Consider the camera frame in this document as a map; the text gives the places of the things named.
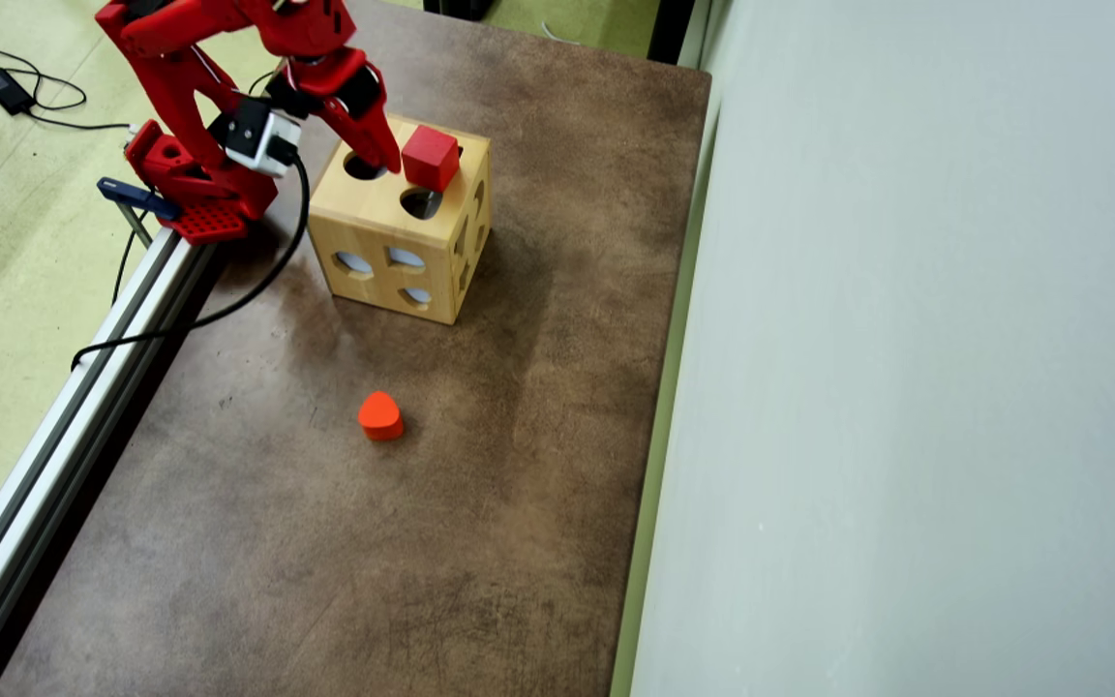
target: shape hole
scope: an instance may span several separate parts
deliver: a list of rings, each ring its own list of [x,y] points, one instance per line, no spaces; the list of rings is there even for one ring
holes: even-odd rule
[[[372,278],[372,265],[359,254],[338,252],[333,255],[333,261],[350,278],[357,278],[359,281]]]
[[[433,300],[429,292],[421,288],[400,288],[399,297],[403,297],[404,303],[411,304],[416,310],[428,310],[429,300]]]
[[[419,273],[424,270],[424,260],[416,252],[399,250],[397,246],[387,246],[386,254],[390,258],[390,267],[406,270],[406,272]]]
[[[421,221],[426,221],[436,216],[437,209],[442,207],[442,193],[416,186],[404,191],[403,195],[399,195],[399,203],[411,217],[420,217]]]
[[[341,168],[343,168],[343,172],[349,173],[350,176],[362,181],[372,181],[386,172],[385,167],[369,165],[355,153],[347,155],[347,158],[341,162]]]
[[[484,180],[479,182],[476,186],[476,216],[479,216],[479,212],[484,207]]]
[[[458,238],[455,239],[455,255],[464,255],[464,242],[467,239],[467,217],[464,216],[464,224],[458,229]]]

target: table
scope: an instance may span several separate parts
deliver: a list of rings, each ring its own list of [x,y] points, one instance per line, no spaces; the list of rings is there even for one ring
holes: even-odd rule
[[[458,322],[332,299],[304,243],[188,336],[0,694],[608,691],[709,78],[352,12],[391,110],[493,138]],[[278,244],[239,243],[205,311]],[[375,389],[403,439],[358,432]]]

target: black cable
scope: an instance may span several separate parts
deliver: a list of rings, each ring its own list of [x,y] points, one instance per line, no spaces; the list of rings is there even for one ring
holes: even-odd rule
[[[262,75],[262,76],[260,76],[260,78],[254,79],[253,83],[252,83],[252,87],[248,88],[249,96],[251,96],[251,94],[253,91],[256,91],[256,85],[260,85],[262,79],[265,79],[265,78],[271,77],[273,75],[274,75],[274,71],[270,70],[270,71],[268,71],[268,74]]]
[[[19,75],[31,75],[31,76],[35,76],[37,78],[37,84],[32,85],[32,100],[37,103],[38,107],[42,107],[42,109],[46,109],[48,112],[61,112],[62,109],[75,109],[76,106],[84,105],[85,103],[87,103],[89,100],[88,93],[85,93],[85,89],[81,89],[80,85],[76,85],[75,83],[70,83],[69,80],[62,79],[61,77],[55,77],[52,75],[39,74],[39,71],[36,71],[36,70],[22,70],[22,69],[19,69],[19,68],[3,68],[3,70],[9,71],[9,74],[19,74]],[[48,79],[49,83],[57,83],[59,85],[67,85],[67,87],[70,87],[71,89],[75,89],[75,91],[79,91],[80,93],[80,98],[77,99],[76,101],[71,101],[70,105],[62,105],[62,106],[42,105],[42,103],[40,103],[40,99],[37,99],[37,91],[40,90],[40,80],[43,80],[43,79]]]
[[[311,199],[311,191],[309,191],[309,173],[304,170],[304,162],[295,157],[295,172],[300,175],[300,220],[295,224],[295,234],[291,235],[291,243],[287,245],[287,251],[282,252],[282,258],[279,258],[278,263],[269,270],[265,278],[261,279],[252,290],[249,290],[246,294],[235,300],[234,303],[225,306],[225,308],[217,310],[205,317],[200,318],[194,322],[186,323],[182,327],[168,327],[167,329],[158,329],[156,331],[146,331],[138,333],[136,336],[124,336],[120,339],[112,339],[110,341],[103,341],[100,343],[93,343],[85,346],[85,348],[79,349],[76,356],[71,357],[71,369],[75,370],[76,366],[79,365],[80,358],[85,357],[87,354],[93,351],[100,351],[101,349],[110,349],[114,346],[123,346],[124,343],[136,343],[136,341],[148,341],[152,339],[164,339],[167,336],[174,336],[176,333],[187,333],[194,329],[200,329],[200,327],[211,326],[211,323],[225,318],[226,314],[231,314],[236,310],[243,309],[244,304],[251,303],[261,292],[264,292],[269,284],[274,282],[274,279],[282,273],[282,270],[287,268],[288,261],[291,261],[291,256],[295,255],[295,251],[300,248],[300,241],[304,239],[304,228],[307,222],[309,222],[309,200]]]
[[[48,112],[61,112],[62,109],[75,109],[76,106],[84,105],[85,103],[87,103],[89,100],[88,93],[85,93],[84,89],[81,89],[79,87],[79,85],[72,84],[69,80],[62,79],[61,77],[55,77],[52,75],[43,74],[43,71],[40,71],[40,69],[37,68],[37,66],[35,66],[32,61],[30,61],[30,59],[19,57],[19,56],[17,56],[14,54],[8,54],[6,51],[0,51],[0,56],[6,56],[8,58],[11,58],[13,61],[20,61],[23,65],[32,68],[31,70],[25,70],[25,69],[19,69],[19,68],[3,68],[3,70],[9,71],[9,74],[31,75],[31,76],[35,76],[37,78],[37,83],[35,85],[32,85],[32,100],[36,103],[37,107],[39,107],[40,109],[45,109],[45,110],[48,110]],[[57,83],[59,85],[67,85],[67,87],[70,87],[71,89],[75,89],[75,91],[79,91],[79,94],[80,94],[79,99],[77,99],[76,101],[71,101],[70,105],[61,105],[61,106],[42,105],[42,103],[40,103],[39,97],[37,97],[37,94],[40,93],[40,84],[42,84],[42,80],[45,80],[45,79],[50,80],[50,83]],[[23,112],[23,114],[27,114],[28,116],[31,116],[31,118],[35,118],[36,120],[39,120],[39,122],[45,122],[45,123],[55,124],[55,125],[62,125],[64,127],[67,127],[67,128],[78,128],[78,130],[101,130],[103,128],[129,128],[129,127],[132,127],[132,124],[80,125],[80,124],[71,124],[71,123],[66,123],[66,122],[56,122],[56,120],[50,120],[48,118],[43,118],[43,116],[39,116],[37,114],[32,114],[32,112],[30,112],[28,109],[26,109]]]
[[[65,125],[67,128],[76,128],[77,130],[103,130],[103,128],[132,128],[132,124],[97,124],[97,125],[84,125],[84,124],[69,124],[67,122],[56,122],[54,119],[45,118],[45,116],[39,116],[32,114],[32,112],[26,109],[23,114],[28,118],[35,119],[45,124]]]
[[[149,211],[140,211],[140,215],[136,216],[136,220],[145,222],[145,216],[148,214]],[[123,282],[123,269],[128,268],[128,254],[132,253],[132,242],[137,238],[136,230],[128,231],[128,243],[123,248],[123,258],[119,259],[119,274],[114,278],[114,296],[110,297],[110,304],[115,304],[119,300],[119,283]],[[140,244],[145,250],[149,250],[143,239]]]

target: orange block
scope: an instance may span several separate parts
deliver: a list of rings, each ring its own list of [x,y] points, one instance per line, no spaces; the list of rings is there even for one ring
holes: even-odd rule
[[[386,393],[369,394],[359,407],[359,425],[369,441],[392,441],[403,436],[403,414]]]

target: wooden cube box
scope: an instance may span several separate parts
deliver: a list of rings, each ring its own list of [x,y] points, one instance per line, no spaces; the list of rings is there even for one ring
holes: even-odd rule
[[[389,124],[399,146],[420,125],[399,116]],[[458,173],[439,202],[403,173],[372,172],[341,144],[312,194],[309,231],[333,294],[455,323],[493,222],[489,142],[430,128],[458,138]]]

